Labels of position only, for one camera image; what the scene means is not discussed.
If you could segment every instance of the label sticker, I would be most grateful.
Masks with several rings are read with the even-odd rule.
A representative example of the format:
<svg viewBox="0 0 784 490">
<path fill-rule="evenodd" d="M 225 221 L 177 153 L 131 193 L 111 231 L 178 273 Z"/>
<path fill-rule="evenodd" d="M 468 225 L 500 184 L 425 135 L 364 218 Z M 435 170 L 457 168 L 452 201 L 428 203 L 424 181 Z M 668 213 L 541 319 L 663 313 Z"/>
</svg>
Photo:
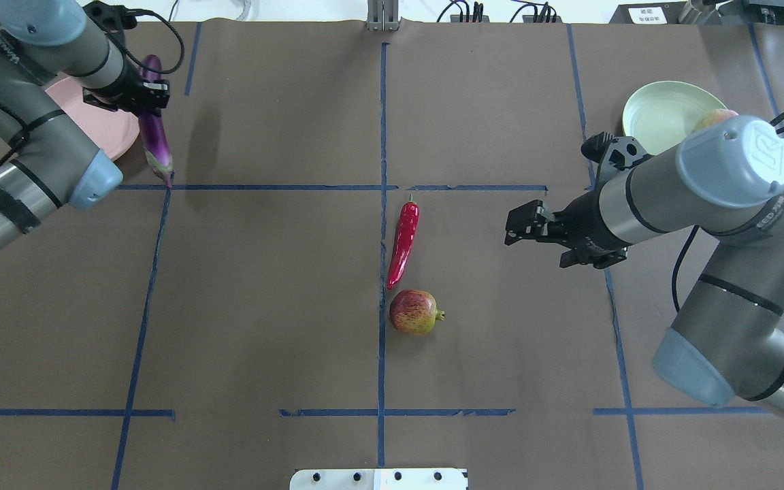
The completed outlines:
<svg viewBox="0 0 784 490">
<path fill-rule="evenodd" d="M 662 7 L 637 7 L 628 9 L 634 24 L 667 24 Z"/>
</svg>

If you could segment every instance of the red chili pepper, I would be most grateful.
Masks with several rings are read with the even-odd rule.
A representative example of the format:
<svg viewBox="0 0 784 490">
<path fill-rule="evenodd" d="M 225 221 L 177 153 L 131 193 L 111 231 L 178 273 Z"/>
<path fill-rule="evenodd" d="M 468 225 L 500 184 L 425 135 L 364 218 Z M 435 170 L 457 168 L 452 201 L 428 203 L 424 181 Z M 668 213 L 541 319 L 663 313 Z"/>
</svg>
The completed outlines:
<svg viewBox="0 0 784 490">
<path fill-rule="evenodd" d="M 398 217 L 398 232 L 395 234 L 395 247 L 392 248 L 386 289 L 394 288 L 404 276 L 404 266 L 407 265 L 407 257 L 410 255 L 410 249 L 413 248 L 413 237 L 417 235 L 418 223 L 419 207 L 416 202 L 413 202 L 413 195 L 410 195 L 410 201 L 404 204 Z"/>
</svg>

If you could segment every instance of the light green plate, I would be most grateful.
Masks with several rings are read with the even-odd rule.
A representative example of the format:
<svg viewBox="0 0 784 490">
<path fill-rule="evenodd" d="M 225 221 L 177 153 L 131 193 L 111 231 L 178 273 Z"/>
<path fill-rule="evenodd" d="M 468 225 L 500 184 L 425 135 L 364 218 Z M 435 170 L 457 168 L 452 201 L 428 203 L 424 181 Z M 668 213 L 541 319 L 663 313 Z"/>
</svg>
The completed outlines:
<svg viewBox="0 0 784 490">
<path fill-rule="evenodd" d="M 712 93 L 685 82 L 653 82 L 637 90 L 622 111 L 625 135 L 657 155 L 682 142 L 707 112 L 727 109 Z"/>
</svg>

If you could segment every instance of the blue joint cap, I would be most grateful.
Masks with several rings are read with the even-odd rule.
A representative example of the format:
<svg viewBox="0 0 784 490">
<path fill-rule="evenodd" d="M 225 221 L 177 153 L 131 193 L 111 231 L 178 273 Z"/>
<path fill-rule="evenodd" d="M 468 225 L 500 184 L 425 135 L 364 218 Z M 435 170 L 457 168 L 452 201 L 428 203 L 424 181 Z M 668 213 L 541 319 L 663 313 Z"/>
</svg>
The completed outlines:
<svg viewBox="0 0 784 490">
<path fill-rule="evenodd" d="M 68 204 L 84 211 L 92 208 L 97 202 L 109 195 L 123 181 L 123 173 L 117 165 L 99 150 L 96 153 L 89 167 L 86 168 L 84 176 L 78 181 Z"/>
<path fill-rule="evenodd" d="M 18 40 L 32 46 L 71 43 L 86 27 L 84 9 L 75 0 L 0 0 L 0 22 Z"/>
<path fill-rule="evenodd" d="M 734 389 L 700 351 L 674 329 L 667 329 L 653 357 L 655 373 L 682 393 L 713 408 L 725 406 Z"/>
<path fill-rule="evenodd" d="M 688 189 L 722 208 L 752 208 L 784 191 L 784 140 L 754 116 L 736 116 L 679 143 Z"/>
</svg>

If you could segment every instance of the blue tape line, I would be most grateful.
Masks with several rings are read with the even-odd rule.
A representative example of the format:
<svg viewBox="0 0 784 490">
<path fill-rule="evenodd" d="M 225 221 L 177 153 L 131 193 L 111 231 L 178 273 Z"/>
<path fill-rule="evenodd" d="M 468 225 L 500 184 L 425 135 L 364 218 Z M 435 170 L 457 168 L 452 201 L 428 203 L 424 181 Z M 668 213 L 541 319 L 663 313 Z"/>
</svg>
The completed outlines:
<svg viewBox="0 0 784 490">
<path fill-rule="evenodd" d="M 398 186 L 386 186 L 398 189 Z M 163 184 L 122 184 L 121 191 L 168 190 Z M 318 186 L 318 185 L 276 185 L 276 184 L 180 184 L 171 186 L 175 191 L 379 191 L 382 186 Z"/>
<path fill-rule="evenodd" d="M 772 93 L 772 86 L 770 84 L 770 78 L 768 78 L 768 72 L 764 69 L 764 59 L 762 58 L 762 49 L 758 46 L 758 36 L 755 34 L 755 26 L 753 24 L 749 25 L 749 39 L 752 41 L 752 49 L 755 52 L 755 62 L 758 64 L 758 71 L 762 75 L 762 82 L 764 82 L 764 87 L 768 91 L 768 100 L 770 101 L 770 108 L 774 112 L 774 117 L 780 114 L 779 107 L 776 105 L 776 97 L 774 97 L 774 93 Z M 783 127 L 784 124 L 781 122 L 777 125 L 777 128 Z"/>
<path fill-rule="evenodd" d="M 122 417 L 122 409 L 0 408 L 0 417 Z M 134 410 L 133 417 L 174 419 L 174 410 Z"/>
<path fill-rule="evenodd" d="M 576 88 L 576 105 L 579 107 L 579 127 L 583 130 L 585 140 L 585 104 L 583 90 L 579 84 L 579 68 L 576 66 L 576 44 L 573 41 L 573 28 L 567 24 L 567 44 L 570 47 L 570 65 L 573 67 L 573 86 Z"/>
<path fill-rule="evenodd" d="M 765 415 L 767 410 L 757 406 L 708 406 L 649 407 L 649 408 L 596 408 L 594 415 Z"/>
<path fill-rule="evenodd" d="M 195 39 L 193 40 L 193 55 L 189 59 L 189 72 L 186 75 L 186 88 L 183 94 L 189 97 L 193 89 L 193 72 L 195 71 L 195 59 L 199 56 L 199 40 L 201 39 L 201 22 L 195 25 Z"/>
<path fill-rule="evenodd" d="M 377 409 L 373 408 L 315 408 L 291 410 L 277 410 L 281 417 L 376 417 Z"/>
<path fill-rule="evenodd" d="M 643 490 L 643 470 L 640 466 L 640 447 L 637 444 L 637 428 L 634 426 L 634 413 L 631 407 L 631 390 L 628 385 L 628 369 L 625 366 L 625 350 L 622 348 L 622 329 L 619 328 L 619 311 L 616 309 L 616 294 L 613 289 L 613 276 L 604 269 L 604 282 L 610 294 L 612 308 L 612 328 L 616 334 L 616 360 L 619 362 L 619 378 L 622 382 L 622 397 L 625 398 L 625 419 L 628 422 L 628 438 L 631 442 L 631 457 L 634 462 L 634 480 L 637 490 Z"/>
<path fill-rule="evenodd" d="M 114 464 L 114 476 L 111 483 L 112 490 L 119 487 L 120 471 L 123 468 L 123 456 L 125 455 L 125 444 L 129 437 L 129 423 L 133 416 L 133 406 L 135 403 L 135 390 L 137 388 L 137 373 L 141 369 L 141 355 L 144 351 L 144 338 L 147 335 L 147 322 L 150 319 L 150 299 L 153 296 L 153 288 L 156 285 L 156 273 L 159 270 L 159 251 L 162 248 L 162 235 L 165 232 L 165 220 L 168 218 L 168 207 L 171 204 L 172 193 L 170 190 L 165 192 L 165 202 L 162 205 L 162 217 L 159 218 L 159 233 L 156 235 L 156 248 L 153 251 L 153 265 L 150 267 L 150 282 L 147 284 L 147 297 L 144 299 L 144 314 L 141 317 L 141 329 L 137 335 L 137 348 L 135 350 L 135 362 L 131 367 L 131 379 L 129 381 L 129 394 L 125 402 L 125 415 L 122 417 L 122 430 L 120 431 L 120 442 L 117 449 L 117 462 Z"/>
<path fill-rule="evenodd" d="M 386 466 L 386 52 L 380 46 L 380 328 L 377 353 L 377 468 Z"/>
<path fill-rule="evenodd" d="M 431 409 L 431 408 L 389 408 L 386 415 L 389 417 L 455 417 L 476 416 L 476 417 L 506 417 L 510 413 L 516 412 L 514 408 L 452 408 L 452 409 Z"/>
<path fill-rule="evenodd" d="M 570 49 L 570 66 L 573 69 L 573 86 L 576 89 L 576 106 L 579 108 L 579 129 L 583 134 L 583 142 L 585 142 L 585 103 L 583 102 L 583 87 L 579 83 L 579 67 L 576 65 L 576 44 L 573 41 L 573 27 L 567 24 L 567 44 Z M 594 162 L 586 159 L 589 162 L 589 180 L 591 185 L 595 185 L 595 170 Z"/>
<path fill-rule="evenodd" d="M 547 186 L 412 186 L 408 191 L 548 191 Z"/>
</svg>

